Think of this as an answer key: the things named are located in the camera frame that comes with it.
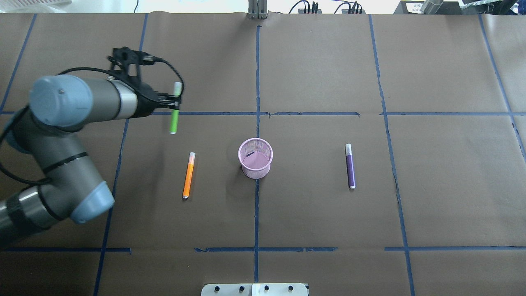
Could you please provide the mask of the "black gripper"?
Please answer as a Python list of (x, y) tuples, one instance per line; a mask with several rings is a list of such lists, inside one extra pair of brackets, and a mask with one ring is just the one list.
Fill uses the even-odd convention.
[(160, 62), (160, 58), (146, 52), (122, 47), (114, 48), (108, 60), (111, 62), (110, 75), (136, 95), (137, 107), (131, 118), (149, 116), (157, 108), (180, 109), (178, 103), (182, 102), (182, 96), (157, 92), (141, 78), (140, 67), (152, 66)]

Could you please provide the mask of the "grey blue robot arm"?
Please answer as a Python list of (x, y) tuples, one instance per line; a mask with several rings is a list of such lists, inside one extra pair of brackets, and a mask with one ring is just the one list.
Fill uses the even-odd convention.
[(1, 250), (70, 219), (85, 224), (113, 207), (115, 199), (77, 133), (91, 123), (177, 110), (183, 76), (167, 60), (128, 47), (107, 56), (110, 68), (73, 67), (37, 79), (29, 102), (13, 114), (1, 141), (31, 155), (43, 173), (27, 180), (1, 166), (26, 187), (1, 202)]

